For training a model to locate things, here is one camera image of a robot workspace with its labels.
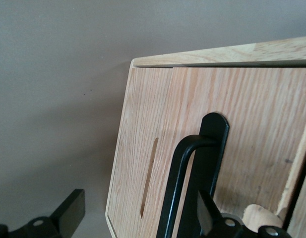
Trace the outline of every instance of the wooden edge trim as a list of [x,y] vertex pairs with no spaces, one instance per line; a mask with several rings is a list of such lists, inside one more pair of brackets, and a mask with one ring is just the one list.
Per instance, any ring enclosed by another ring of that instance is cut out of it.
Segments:
[[306,37],[135,58],[135,67],[306,67]]
[[[132,69],[134,68],[133,67],[133,62],[134,62],[134,60],[131,61],[131,64],[130,64],[130,67],[129,67],[128,79],[127,79],[126,90],[125,90],[125,95],[124,95],[124,101],[123,101],[123,108],[122,108],[122,115],[121,115],[120,125],[122,124],[122,121],[123,121],[123,118],[124,118],[124,112],[125,112],[125,107],[126,107],[126,105],[125,105],[125,103],[126,103],[126,96],[127,96],[128,86],[129,86],[129,82],[130,82],[129,78],[131,77],[131,75],[132,75],[131,72],[132,72]],[[109,192],[108,192],[108,200],[107,200],[107,205],[106,205],[106,209],[105,209],[105,217],[106,217],[106,221],[107,221],[107,224],[108,224],[108,227],[109,227],[109,230],[111,232],[112,237],[115,237],[115,236],[113,236],[113,234],[115,234],[115,232],[114,232],[114,228],[112,227],[112,223],[110,221],[108,212],[109,212],[109,204],[110,204],[110,198],[111,198],[111,191],[112,191],[113,180],[114,180],[114,172],[115,172],[116,161],[117,161],[116,158],[117,158],[117,154],[118,154],[118,148],[119,148],[119,145],[120,145],[120,143],[119,143],[120,137],[121,137],[121,130],[119,128],[119,134],[118,134],[117,145],[116,145],[114,161],[113,161],[113,167],[112,167],[112,172],[111,172],[110,186],[109,186]]]
[[302,166],[304,165],[306,160],[306,124],[301,137],[301,141],[298,145],[297,153],[294,158],[292,167],[290,169],[290,173],[282,194],[282,198],[278,204],[277,214],[280,214],[283,209],[287,209],[292,200],[292,196],[294,193],[294,189],[297,185],[297,179],[299,178]]

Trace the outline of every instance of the black bracket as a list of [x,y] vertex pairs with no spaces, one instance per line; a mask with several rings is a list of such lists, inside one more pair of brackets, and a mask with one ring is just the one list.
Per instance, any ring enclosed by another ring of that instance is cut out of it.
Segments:
[[179,142],[168,176],[157,238],[172,237],[188,161],[194,150],[196,153],[177,237],[200,237],[202,230],[197,216],[197,193],[206,190],[213,196],[228,131],[227,120],[218,113],[210,113],[202,119],[199,135],[187,136]]
[[196,150],[184,200],[177,238],[291,238],[283,229],[262,226],[258,233],[242,221],[223,217],[213,201],[229,125],[218,113],[202,119],[199,135],[190,135],[177,145],[167,180],[156,238],[171,238],[184,177],[191,154]]

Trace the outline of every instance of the gray wall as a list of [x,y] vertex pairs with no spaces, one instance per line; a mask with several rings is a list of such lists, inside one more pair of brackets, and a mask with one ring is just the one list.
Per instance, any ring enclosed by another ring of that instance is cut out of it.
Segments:
[[131,59],[306,36],[306,0],[0,0],[0,223],[104,211]]

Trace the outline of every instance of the wood grain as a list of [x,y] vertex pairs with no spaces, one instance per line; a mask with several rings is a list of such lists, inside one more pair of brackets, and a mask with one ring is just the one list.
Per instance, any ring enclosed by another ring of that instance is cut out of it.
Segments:
[[171,72],[136,68],[130,71],[106,210],[113,237],[140,237],[145,181]]
[[306,66],[306,37],[136,58],[134,66]]
[[306,125],[306,68],[134,68],[107,206],[114,237],[156,236],[175,147],[209,112],[231,128],[215,193],[221,212],[242,217],[250,204],[277,211]]
[[[306,156],[306,128],[300,143],[298,154],[301,154],[304,157]],[[294,238],[306,237],[306,177],[295,205],[291,222],[288,227],[288,233]]]
[[166,158],[209,112],[223,113],[231,126],[215,193],[221,212],[242,217],[258,204],[275,213],[306,123],[306,68],[174,68],[167,98],[141,234],[157,230]]
[[306,159],[306,125],[300,139],[299,147],[297,153],[295,155],[295,159],[293,161],[293,165],[290,170],[290,174],[288,176],[283,194],[282,199],[278,205],[277,213],[280,214],[281,211],[287,209],[287,205],[290,203],[292,199],[292,194],[294,189],[297,186],[297,178],[299,178],[302,170],[302,165],[305,164]]

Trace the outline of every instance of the black hardware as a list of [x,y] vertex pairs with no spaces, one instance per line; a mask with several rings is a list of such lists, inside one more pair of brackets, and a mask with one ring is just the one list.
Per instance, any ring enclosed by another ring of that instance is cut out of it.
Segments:
[[207,191],[198,193],[198,218],[202,227],[200,238],[291,238],[279,227],[261,226],[255,233],[233,218],[222,217]]
[[70,238],[85,214],[83,189],[75,189],[50,217],[38,217],[8,232],[0,225],[0,238]]
[[202,119],[199,135],[185,137],[176,147],[167,181],[157,238],[171,238],[172,236],[188,161],[194,150],[196,153],[177,237],[200,237],[197,193],[199,190],[206,190],[213,195],[228,131],[229,125],[225,118],[218,113],[210,113]]

